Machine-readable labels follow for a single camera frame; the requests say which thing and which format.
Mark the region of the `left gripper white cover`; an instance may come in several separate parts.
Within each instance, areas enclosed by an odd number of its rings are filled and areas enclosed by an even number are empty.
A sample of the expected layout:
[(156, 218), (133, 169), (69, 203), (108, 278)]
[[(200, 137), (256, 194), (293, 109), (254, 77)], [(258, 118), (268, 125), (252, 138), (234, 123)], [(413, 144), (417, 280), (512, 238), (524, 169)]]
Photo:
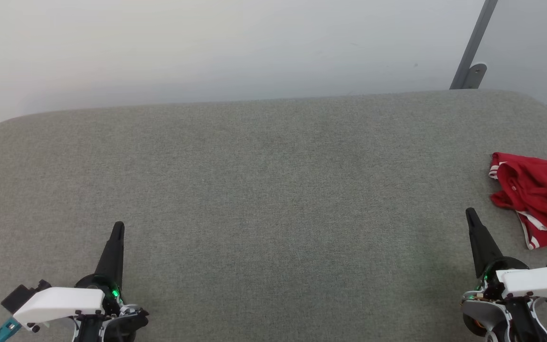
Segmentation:
[(149, 323), (149, 313), (136, 304), (124, 303), (124, 223), (117, 221), (104, 246), (95, 274), (74, 287), (37, 288), (23, 285), (13, 292), (13, 319), (37, 333), (40, 325), (69, 318), (75, 334), (135, 334)]

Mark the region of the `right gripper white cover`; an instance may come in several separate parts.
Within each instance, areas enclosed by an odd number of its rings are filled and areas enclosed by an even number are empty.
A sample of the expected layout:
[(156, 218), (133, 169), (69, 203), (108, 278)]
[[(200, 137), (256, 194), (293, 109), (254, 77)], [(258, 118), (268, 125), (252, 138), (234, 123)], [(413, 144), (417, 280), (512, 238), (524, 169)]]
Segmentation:
[(547, 303), (547, 266), (529, 269), (503, 257), (474, 208), (467, 208), (472, 258), (478, 283), (462, 296), (465, 327), (477, 336), (547, 336), (536, 312)]

